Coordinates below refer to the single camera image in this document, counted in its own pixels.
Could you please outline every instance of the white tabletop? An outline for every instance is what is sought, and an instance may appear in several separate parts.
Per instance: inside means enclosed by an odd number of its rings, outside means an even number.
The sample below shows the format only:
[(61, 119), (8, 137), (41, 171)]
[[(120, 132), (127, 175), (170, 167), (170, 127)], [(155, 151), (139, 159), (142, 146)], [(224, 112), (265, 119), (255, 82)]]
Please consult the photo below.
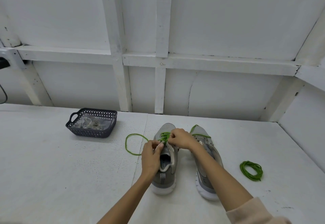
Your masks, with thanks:
[[(118, 113), (106, 139), (79, 137), (66, 127), (71, 108), (0, 105), (0, 223), (95, 223), (141, 173), (141, 157), (124, 149), (130, 133), (152, 139), (164, 123), (212, 137), (225, 168), (273, 215), (323, 223), (325, 174), (277, 123)], [(140, 152), (141, 137), (128, 148)], [(261, 182), (239, 164), (261, 164)], [(229, 223), (220, 203), (201, 198), (189, 151), (179, 151), (177, 184), (168, 196), (145, 193), (130, 223)]]

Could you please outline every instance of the person's left hand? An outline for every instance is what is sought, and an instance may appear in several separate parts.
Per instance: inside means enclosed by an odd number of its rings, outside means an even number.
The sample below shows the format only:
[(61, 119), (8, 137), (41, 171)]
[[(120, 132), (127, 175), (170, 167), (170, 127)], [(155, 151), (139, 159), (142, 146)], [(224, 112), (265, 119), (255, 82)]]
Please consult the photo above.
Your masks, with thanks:
[(157, 140), (149, 140), (143, 146), (141, 153), (142, 160), (142, 173), (145, 179), (152, 182), (160, 167), (160, 152), (164, 147), (164, 143)]

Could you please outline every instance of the black plastic basket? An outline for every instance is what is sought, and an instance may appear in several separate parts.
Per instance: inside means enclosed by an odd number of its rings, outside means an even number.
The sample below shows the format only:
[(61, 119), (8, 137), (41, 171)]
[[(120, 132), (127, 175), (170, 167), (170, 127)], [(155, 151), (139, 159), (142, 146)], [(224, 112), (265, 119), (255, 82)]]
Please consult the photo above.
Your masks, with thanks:
[[(84, 129), (84, 128), (76, 128), (73, 127), (73, 125), (81, 119), (83, 113), (91, 114), (96, 117), (101, 117), (101, 118), (108, 118), (112, 119), (111, 125), (105, 129), (105, 130), (93, 130), (93, 129)], [(74, 120), (71, 121), (72, 116), (77, 114), (78, 117)], [(71, 114), (69, 121), (66, 123), (66, 127), (72, 131), (75, 135), (77, 136), (87, 136), (87, 137), (101, 137), (105, 138), (110, 135), (112, 132), (115, 124), (116, 124), (116, 119), (117, 119), (117, 111), (113, 110), (104, 110), (104, 109), (94, 109), (94, 108), (82, 108), (78, 112)]]

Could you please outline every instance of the coiled green shoelace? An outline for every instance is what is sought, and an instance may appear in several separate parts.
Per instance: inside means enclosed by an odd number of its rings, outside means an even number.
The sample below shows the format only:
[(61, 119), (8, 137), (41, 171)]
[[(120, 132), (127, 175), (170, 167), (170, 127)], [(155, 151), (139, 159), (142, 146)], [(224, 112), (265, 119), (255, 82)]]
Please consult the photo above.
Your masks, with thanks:
[[(254, 169), (256, 171), (257, 174), (252, 175), (250, 174), (246, 169), (245, 166), (251, 167), (252, 169)], [(257, 164), (257, 163), (253, 163), (249, 160), (243, 161), (240, 165), (239, 168), (241, 169), (242, 173), (249, 178), (252, 181), (261, 181), (262, 175), (263, 175), (263, 170), (262, 167)]]
[[(197, 127), (198, 125), (195, 125), (195, 126), (193, 126), (192, 127), (192, 129), (191, 129), (191, 131), (189, 132), (189, 133), (192, 133), (193, 132), (193, 130), (194, 130), (194, 128), (195, 127)], [(129, 152), (131, 155), (137, 155), (137, 156), (140, 156), (141, 154), (135, 154), (135, 153), (132, 153), (131, 151), (129, 151), (128, 149), (127, 149), (127, 139), (129, 138), (129, 137), (131, 137), (131, 136), (141, 136), (141, 137), (143, 137), (145, 140), (147, 140), (148, 141), (148, 139), (145, 137), (145, 136), (143, 136), (143, 135), (141, 135), (141, 134), (138, 134), (138, 133), (132, 133), (132, 134), (129, 134), (126, 138), (125, 138), (125, 149), (126, 149), (126, 151), (127, 152)], [(168, 139), (169, 139), (169, 136), (170, 136), (170, 132), (168, 132), (168, 131), (166, 131), (166, 132), (162, 132), (162, 133), (160, 133), (160, 137), (161, 137), (161, 139), (159, 139), (158, 141), (161, 141), (162, 143), (167, 143), (167, 141), (168, 141)], [(192, 134), (192, 136), (203, 136), (203, 137), (207, 137), (207, 138), (211, 138), (210, 136), (206, 136), (206, 135), (202, 135), (202, 134)]]

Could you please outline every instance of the shoe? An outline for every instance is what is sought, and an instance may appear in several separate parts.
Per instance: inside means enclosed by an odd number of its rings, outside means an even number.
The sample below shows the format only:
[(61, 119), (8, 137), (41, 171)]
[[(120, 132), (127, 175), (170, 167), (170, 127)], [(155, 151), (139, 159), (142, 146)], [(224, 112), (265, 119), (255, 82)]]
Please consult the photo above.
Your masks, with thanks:
[[(170, 132), (175, 129), (171, 123), (164, 124), (157, 132), (154, 140), (167, 141)], [(175, 171), (177, 167), (178, 147), (165, 143), (160, 153), (160, 168), (151, 183), (151, 189), (158, 195), (171, 193), (176, 186)]]
[[(203, 145), (203, 147), (208, 152), (208, 154), (212, 156), (213, 159), (223, 167), (220, 154), (217, 151), (217, 149), (214, 147), (212, 139), (205, 131), (205, 129), (203, 129), (198, 125), (195, 125), (191, 130), (191, 134), (193, 134), (193, 137), (200, 144)], [(196, 184), (196, 188), (198, 189), (198, 192), (202, 197), (204, 197), (207, 200), (212, 200), (212, 201), (218, 200), (219, 198), (215, 193), (215, 190), (213, 189), (211, 182), (209, 181), (204, 169), (202, 168), (201, 164), (198, 162), (196, 158), (195, 158), (195, 162), (197, 166), (195, 184)]]

